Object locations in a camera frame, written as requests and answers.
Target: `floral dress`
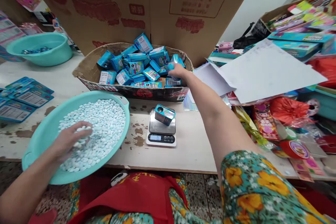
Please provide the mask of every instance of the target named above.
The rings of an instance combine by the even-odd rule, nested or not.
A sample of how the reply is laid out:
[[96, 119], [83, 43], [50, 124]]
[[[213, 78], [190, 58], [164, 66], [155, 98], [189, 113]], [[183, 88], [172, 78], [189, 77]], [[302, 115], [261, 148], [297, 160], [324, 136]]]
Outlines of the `floral dress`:
[[[189, 210], [189, 197], [184, 178], [176, 178], [187, 198], [187, 205], [174, 189], [169, 196], [175, 223], [205, 224]], [[78, 212], [80, 181], [71, 183], [72, 207], [69, 219]], [[262, 155], [241, 150], [227, 155], [222, 161], [220, 191], [223, 216], [211, 223], [223, 224], [321, 224], [329, 223]], [[87, 224], [151, 224], [146, 213], [117, 212], [95, 216]]]

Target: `floor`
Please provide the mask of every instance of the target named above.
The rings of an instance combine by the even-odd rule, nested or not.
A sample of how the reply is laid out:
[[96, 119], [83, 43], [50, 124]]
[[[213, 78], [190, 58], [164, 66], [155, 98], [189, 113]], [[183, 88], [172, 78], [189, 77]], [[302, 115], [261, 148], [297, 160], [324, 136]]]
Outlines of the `floor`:
[[[0, 162], [0, 195], [22, 172], [21, 164]], [[214, 175], [185, 174], [191, 211], [198, 217], [211, 221], [220, 219], [222, 200]], [[68, 185], [50, 185], [36, 209], [37, 214], [56, 208], [58, 215], [55, 223], [65, 223], [70, 209]]]

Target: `white candy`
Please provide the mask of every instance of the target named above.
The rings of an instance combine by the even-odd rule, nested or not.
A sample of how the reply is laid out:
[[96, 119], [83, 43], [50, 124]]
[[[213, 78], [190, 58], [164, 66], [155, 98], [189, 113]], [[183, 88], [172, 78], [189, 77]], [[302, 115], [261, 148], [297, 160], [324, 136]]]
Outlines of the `white candy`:
[[[59, 129], [68, 128], [79, 121], [92, 124], [92, 134], [74, 144], [76, 148], [61, 165], [68, 172], [83, 171], [99, 163], [114, 148], [125, 127], [125, 112], [115, 101], [98, 100], [80, 105], [75, 111], [64, 116]], [[91, 127], [78, 128], [77, 132]]]

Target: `worn table surface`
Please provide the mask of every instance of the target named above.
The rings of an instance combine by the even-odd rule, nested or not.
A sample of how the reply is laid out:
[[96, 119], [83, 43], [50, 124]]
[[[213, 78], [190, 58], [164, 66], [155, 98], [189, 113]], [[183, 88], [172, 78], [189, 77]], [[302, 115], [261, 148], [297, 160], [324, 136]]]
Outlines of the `worn table surface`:
[[[83, 59], [75, 53], [68, 62], [48, 68], [29, 62], [5, 62], [0, 65], [0, 87], [28, 76], [53, 89], [55, 98], [37, 109], [21, 124], [0, 122], [0, 161], [21, 161], [30, 138], [40, 122], [58, 105], [69, 98], [89, 90], [71, 74]], [[176, 148], [151, 147], [146, 144], [149, 112], [158, 102], [129, 100], [130, 127], [116, 154], [106, 166], [127, 169], [167, 170], [175, 172], [216, 174], [214, 158], [199, 112], [184, 111], [182, 104], [160, 102], [176, 112]], [[273, 153], [264, 153], [287, 178], [297, 175], [287, 159]], [[314, 176], [319, 180], [336, 181], [332, 176]]]

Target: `floral sleeve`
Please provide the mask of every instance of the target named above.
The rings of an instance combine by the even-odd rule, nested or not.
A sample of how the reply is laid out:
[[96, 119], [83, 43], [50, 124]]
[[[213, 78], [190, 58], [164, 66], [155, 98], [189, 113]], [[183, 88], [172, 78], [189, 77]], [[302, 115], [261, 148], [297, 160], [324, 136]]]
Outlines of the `floral sleeve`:
[[241, 150], [222, 162], [224, 224], [329, 223], [262, 155]]

